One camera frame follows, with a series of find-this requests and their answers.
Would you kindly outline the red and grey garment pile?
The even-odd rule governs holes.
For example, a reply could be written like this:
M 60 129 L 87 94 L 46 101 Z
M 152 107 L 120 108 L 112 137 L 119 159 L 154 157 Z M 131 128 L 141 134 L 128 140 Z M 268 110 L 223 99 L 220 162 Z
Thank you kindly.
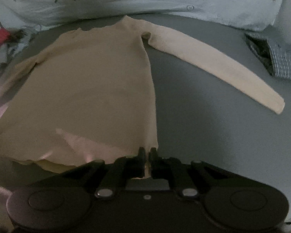
M 0 77 L 11 61 L 26 47 L 37 35 L 33 28 L 8 31 L 0 29 Z

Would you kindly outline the beige long-sleeve shirt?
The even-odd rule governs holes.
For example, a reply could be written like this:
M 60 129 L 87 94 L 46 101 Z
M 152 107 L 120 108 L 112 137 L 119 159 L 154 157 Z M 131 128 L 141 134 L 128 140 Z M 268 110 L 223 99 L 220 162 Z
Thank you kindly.
M 0 100 L 30 78 L 0 118 L 0 155 L 54 173 L 158 146 L 156 97 L 144 42 L 218 77 L 277 114 L 284 99 L 242 64 L 172 28 L 125 16 L 72 30 L 17 64 Z

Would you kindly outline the white carrot-print storage bag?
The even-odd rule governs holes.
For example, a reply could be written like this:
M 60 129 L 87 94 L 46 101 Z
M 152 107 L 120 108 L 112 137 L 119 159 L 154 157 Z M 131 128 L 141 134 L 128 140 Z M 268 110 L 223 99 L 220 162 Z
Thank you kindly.
M 283 0 L 0 0 L 0 23 L 39 30 L 74 22 L 157 13 L 197 18 L 236 28 L 263 30 L 274 23 Z

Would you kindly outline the grey checkered cloth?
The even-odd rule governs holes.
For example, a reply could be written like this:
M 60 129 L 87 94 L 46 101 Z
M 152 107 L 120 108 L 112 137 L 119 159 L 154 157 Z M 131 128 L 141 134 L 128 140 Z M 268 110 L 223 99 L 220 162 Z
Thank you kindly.
M 244 40 L 269 75 L 291 81 L 291 45 L 277 29 L 269 26 L 261 32 L 246 31 Z

